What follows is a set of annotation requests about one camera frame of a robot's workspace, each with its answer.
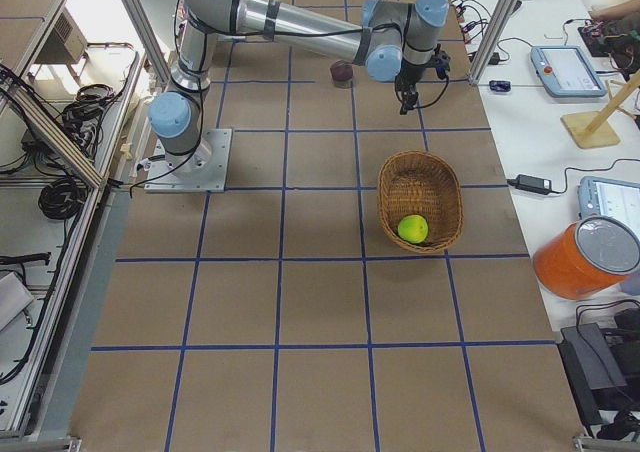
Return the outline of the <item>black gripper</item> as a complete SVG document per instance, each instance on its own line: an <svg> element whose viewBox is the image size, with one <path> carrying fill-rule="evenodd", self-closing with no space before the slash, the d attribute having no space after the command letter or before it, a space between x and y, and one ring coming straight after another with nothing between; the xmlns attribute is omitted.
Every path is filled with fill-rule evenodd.
<svg viewBox="0 0 640 452"><path fill-rule="evenodd" d="M413 64L408 61L401 63L399 73L395 77L394 88L398 92L401 115L407 115L416 107L418 101L417 83L422 79L425 72L424 64Z"/></svg>

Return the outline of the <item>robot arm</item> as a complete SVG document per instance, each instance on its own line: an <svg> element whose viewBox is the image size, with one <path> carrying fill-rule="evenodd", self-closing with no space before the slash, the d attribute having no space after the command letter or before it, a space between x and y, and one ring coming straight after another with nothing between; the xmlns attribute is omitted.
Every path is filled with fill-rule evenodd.
<svg viewBox="0 0 640 452"><path fill-rule="evenodd" d="M142 184L149 192L225 188L232 132L203 125L209 69L222 36L256 36L362 66L372 79L394 85L401 113L416 108L417 85L426 70L436 70L440 78L449 70L439 43L448 0L366 0L360 24L279 0L183 0L183 5L187 24L170 83L148 109L164 152Z"/></svg>

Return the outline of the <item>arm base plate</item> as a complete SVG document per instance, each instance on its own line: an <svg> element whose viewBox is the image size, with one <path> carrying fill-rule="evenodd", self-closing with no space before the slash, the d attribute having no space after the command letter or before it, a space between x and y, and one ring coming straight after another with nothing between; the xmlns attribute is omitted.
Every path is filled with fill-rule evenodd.
<svg viewBox="0 0 640 452"><path fill-rule="evenodd" d="M181 160L166 155L164 146L156 140L154 152L164 155L151 163L147 193L222 193L226 186L229 154L233 130L231 128L206 129L199 148L189 161L178 168Z"/></svg>

